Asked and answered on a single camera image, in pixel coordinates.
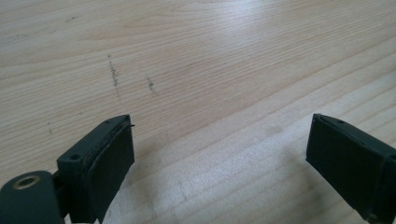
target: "light wood surface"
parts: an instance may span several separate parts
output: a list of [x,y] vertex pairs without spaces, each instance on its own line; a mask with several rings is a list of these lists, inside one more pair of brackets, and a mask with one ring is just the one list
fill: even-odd
[[396,147],[394,0],[1,0],[0,52],[1,185],[131,114],[105,223],[364,223],[312,114]]

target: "wood grain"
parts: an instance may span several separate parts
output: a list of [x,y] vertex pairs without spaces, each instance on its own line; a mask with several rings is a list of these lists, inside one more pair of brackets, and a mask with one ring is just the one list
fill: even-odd
[[396,147],[394,0],[0,1],[0,184],[131,114],[105,223],[364,223],[313,113]]

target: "screw hole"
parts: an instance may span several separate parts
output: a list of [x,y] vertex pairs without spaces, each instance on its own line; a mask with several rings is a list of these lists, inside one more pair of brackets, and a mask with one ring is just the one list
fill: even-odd
[[73,156],[70,157],[71,160],[76,161],[79,159],[79,155],[78,154],[74,154]]
[[40,181],[40,176],[38,175],[28,175],[24,178],[19,179],[12,186],[14,189],[27,189],[35,185],[38,181]]

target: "dark mark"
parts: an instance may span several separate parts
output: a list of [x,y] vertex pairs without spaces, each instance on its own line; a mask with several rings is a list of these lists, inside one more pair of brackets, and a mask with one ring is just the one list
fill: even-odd
[[70,21],[75,20],[77,18],[78,18],[78,16],[75,16],[75,17],[72,17],[72,18],[69,18],[69,19],[65,20],[65,22],[70,22]]
[[120,99],[120,94],[119,94],[119,80],[117,79],[117,76],[119,75],[119,72],[117,71],[117,69],[114,67],[113,63],[111,61],[108,61],[108,65],[110,66],[110,71],[111,71],[111,76],[113,77],[113,82],[114,82],[114,87],[116,88],[116,92],[117,92],[117,97],[119,97]]
[[152,93],[152,96],[158,96],[157,92],[154,89],[154,82],[151,81],[151,79],[149,79],[149,77],[147,77],[148,79],[148,88]]

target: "black plastic part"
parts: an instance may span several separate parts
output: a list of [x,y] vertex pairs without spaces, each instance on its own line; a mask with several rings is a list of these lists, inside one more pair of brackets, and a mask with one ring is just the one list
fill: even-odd
[[0,191],[0,224],[100,222],[134,163],[129,115],[101,123],[67,150],[51,175],[15,177]]
[[59,178],[70,188],[72,222],[100,222],[130,166],[134,149],[129,115],[106,120],[58,160]]
[[35,171],[8,181],[0,191],[0,223],[64,223],[52,175]]
[[352,125],[315,114],[306,160],[370,223],[396,215],[396,150]]

